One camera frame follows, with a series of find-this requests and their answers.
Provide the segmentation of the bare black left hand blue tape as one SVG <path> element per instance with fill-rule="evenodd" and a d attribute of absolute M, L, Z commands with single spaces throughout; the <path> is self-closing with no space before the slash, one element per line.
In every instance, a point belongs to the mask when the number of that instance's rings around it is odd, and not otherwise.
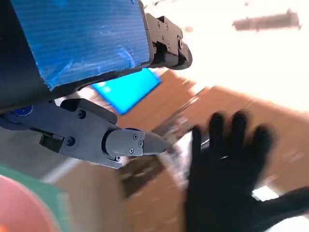
<path fill-rule="evenodd" d="M 143 68 L 183 70 L 192 53 L 182 30 L 139 0 L 3 0 L 0 125 L 40 132 L 42 146 L 111 168 L 122 157 L 165 152 L 163 138 L 117 126 L 86 99 L 55 99 Z"/>

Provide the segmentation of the black knitted gloved right hand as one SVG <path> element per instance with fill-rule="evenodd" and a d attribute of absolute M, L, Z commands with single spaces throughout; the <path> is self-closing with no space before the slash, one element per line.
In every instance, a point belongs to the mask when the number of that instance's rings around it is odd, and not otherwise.
<path fill-rule="evenodd" d="M 247 116 L 234 113 L 230 131 L 217 112 L 209 121 L 209 146 L 202 148 L 199 127 L 192 129 L 192 161 L 184 201 L 187 232 L 263 232 L 306 213 L 309 189 L 302 187 L 276 199 L 259 201 L 252 192 L 273 145 L 271 130 L 258 126 L 245 139 Z"/>

